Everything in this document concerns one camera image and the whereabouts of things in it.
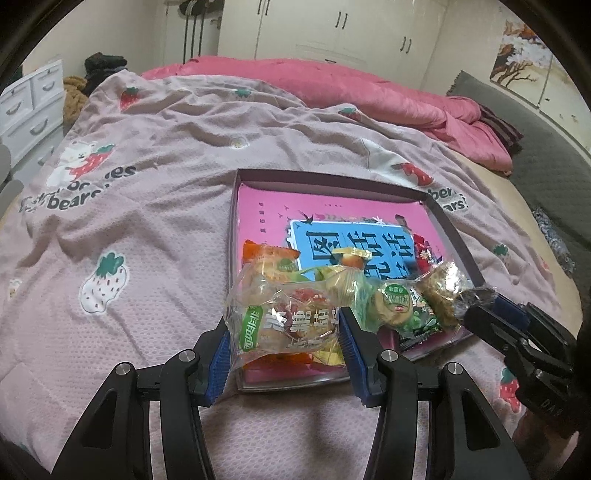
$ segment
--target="bed sheet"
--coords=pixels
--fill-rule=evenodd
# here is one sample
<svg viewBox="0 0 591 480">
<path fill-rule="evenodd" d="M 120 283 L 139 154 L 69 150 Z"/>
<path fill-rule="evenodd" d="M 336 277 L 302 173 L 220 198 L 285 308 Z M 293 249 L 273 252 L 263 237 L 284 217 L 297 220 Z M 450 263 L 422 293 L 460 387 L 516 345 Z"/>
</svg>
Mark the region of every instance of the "bed sheet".
<svg viewBox="0 0 591 480">
<path fill-rule="evenodd" d="M 120 72 L 90 97 L 0 230 L 5 438 L 51 469 L 114 365 L 163 363 L 215 326 L 239 167 L 423 189 L 448 211 L 488 282 L 561 319 L 552 275 L 526 233 L 440 142 L 353 105 L 308 108 L 256 80 L 148 81 Z M 501 356 L 471 338 L 425 362 L 451 359 L 513 431 L 523 409 L 501 398 Z M 378 412 L 362 407 L 350 385 L 235 394 L 230 378 L 218 404 L 202 411 L 217 478 L 362 477 Z M 151 408 L 154 478 L 161 479 L 158 404 Z M 423 405 L 419 423 L 416 478 L 426 465 Z"/>
</svg>

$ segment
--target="pink comforter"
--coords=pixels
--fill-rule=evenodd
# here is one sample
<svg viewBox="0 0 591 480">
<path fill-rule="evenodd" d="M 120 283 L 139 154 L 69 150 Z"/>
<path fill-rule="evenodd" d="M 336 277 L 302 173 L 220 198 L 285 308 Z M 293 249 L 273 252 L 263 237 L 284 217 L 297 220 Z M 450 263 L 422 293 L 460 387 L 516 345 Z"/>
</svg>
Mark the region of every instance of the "pink comforter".
<svg viewBox="0 0 591 480">
<path fill-rule="evenodd" d="M 199 57 L 149 70 L 143 77 L 228 75 L 263 80 L 308 107 L 352 103 L 378 121 L 413 127 L 491 170 L 509 173 L 511 157 L 493 130 L 481 123 L 480 107 L 465 97 L 412 90 L 369 73 L 306 60 L 235 60 Z"/>
</svg>

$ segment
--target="drawer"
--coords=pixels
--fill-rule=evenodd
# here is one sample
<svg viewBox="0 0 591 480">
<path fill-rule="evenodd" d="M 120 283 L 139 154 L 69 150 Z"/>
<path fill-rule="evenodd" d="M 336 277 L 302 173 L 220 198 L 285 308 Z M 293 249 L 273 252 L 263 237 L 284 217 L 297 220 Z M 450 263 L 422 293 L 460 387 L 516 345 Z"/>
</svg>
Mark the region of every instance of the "drawer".
<svg viewBox="0 0 591 480">
<path fill-rule="evenodd" d="M 33 105 L 39 105 L 48 101 L 55 95 L 60 95 L 64 89 L 64 71 L 61 60 L 35 72 L 31 78 L 33 84 Z"/>
<path fill-rule="evenodd" d="M 49 132 L 62 125 L 64 118 L 65 93 L 42 105 L 22 123 L 0 135 L 2 143 L 10 150 L 11 165 L 16 165 Z"/>
<path fill-rule="evenodd" d="M 31 183 L 41 167 L 51 158 L 64 139 L 61 126 L 49 133 L 12 169 L 12 178 L 20 180 L 25 185 Z"/>
<path fill-rule="evenodd" d="M 33 111 L 31 82 L 24 80 L 10 86 L 0 96 L 0 132 L 19 123 Z"/>
</svg>

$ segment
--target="candy wrapper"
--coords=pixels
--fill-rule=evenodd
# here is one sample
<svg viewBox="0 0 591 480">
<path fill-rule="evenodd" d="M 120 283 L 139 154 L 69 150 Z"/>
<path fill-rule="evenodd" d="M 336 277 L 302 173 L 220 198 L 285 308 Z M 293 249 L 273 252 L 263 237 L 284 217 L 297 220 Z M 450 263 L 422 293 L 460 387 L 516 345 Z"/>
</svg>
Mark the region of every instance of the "candy wrapper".
<svg viewBox="0 0 591 480">
<path fill-rule="evenodd" d="M 296 260 L 300 252 L 291 248 L 260 245 L 246 240 L 242 247 L 242 264 L 251 264 L 252 274 L 263 275 L 267 280 L 290 283 L 308 281 L 298 273 Z"/>
<path fill-rule="evenodd" d="M 413 234 L 414 241 L 414 256 L 417 261 L 417 267 L 419 272 L 425 274 L 429 272 L 436 264 L 437 258 L 433 253 L 433 249 L 429 242 L 427 242 L 422 236 Z"/>
<path fill-rule="evenodd" d="M 373 292 L 366 330 L 376 332 L 382 325 L 393 328 L 407 339 L 441 330 L 435 313 L 412 280 L 387 280 Z"/>
<path fill-rule="evenodd" d="M 496 288 L 489 285 L 465 290 L 460 292 L 453 301 L 453 314 L 462 323 L 464 315 L 470 307 L 480 305 L 490 309 L 498 296 Z"/>
<path fill-rule="evenodd" d="M 338 308 L 324 282 L 279 284 L 253 268 L 243 269 L 226 301 L 232 369 L 269 353 L 330 351 L 339 335 Z"/>
<path fill-rule="evenodd" d="M 339 307 L 351 307 L 359 326 L 367 330 L 367 304 L 376 286 L 363 274 L 363 270 L 341 268 L 342 270 L 325 271 L 326 290 Z"/>
<path fill-rule="evenodd" d="M 344 267 L 364 270 L 367 262 L 371 260 L 372 253 L 369 250 L 361 250 L 355 247 L 334 248 L 331 252 L 333 257 Z"/>
<path fill-rule="evenodd" d="M 453 261 L 442 262 L 417 279 L 417 291 L 427 300 L 446 329 L 458 327 L 454 301 L 460 293 L 471 290 L 473 286 Z"/>
</svg>

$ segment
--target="white cabinet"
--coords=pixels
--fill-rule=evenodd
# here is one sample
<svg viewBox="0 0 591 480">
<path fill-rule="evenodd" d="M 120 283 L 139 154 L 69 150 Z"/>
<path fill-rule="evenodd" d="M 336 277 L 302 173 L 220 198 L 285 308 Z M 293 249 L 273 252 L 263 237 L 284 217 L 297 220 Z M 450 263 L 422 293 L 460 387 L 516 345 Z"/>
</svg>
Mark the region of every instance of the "white cabinet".
<svg viewBox="0 0 591 480">
<path fill-rule="evenodd" d="M 404 28 L 406 42 L 401 51 L 396 81 L 406 87 L 418 89 L 422 87 L 435 50 L 446 7 L 432 0 L 408 0 L 407 3 L 414 5 Z"/>
<path fill-rule="evenodd" d="M 226 0 L 219 55 L 337 63 L 419 88 L 446 11 L 439 1 Z"/>
<path fill-rule="evenodd" d="M 256 55 L 266 0 L 226 0 L 217 54 L 234 59 Z"/>
<path fill-rule="evenodd" d="M 15 179 L 28 184 L 63 138 L 66 93 L 61 60 L 10 85 L 0 96 L 0 143 Z"/>
</svg>

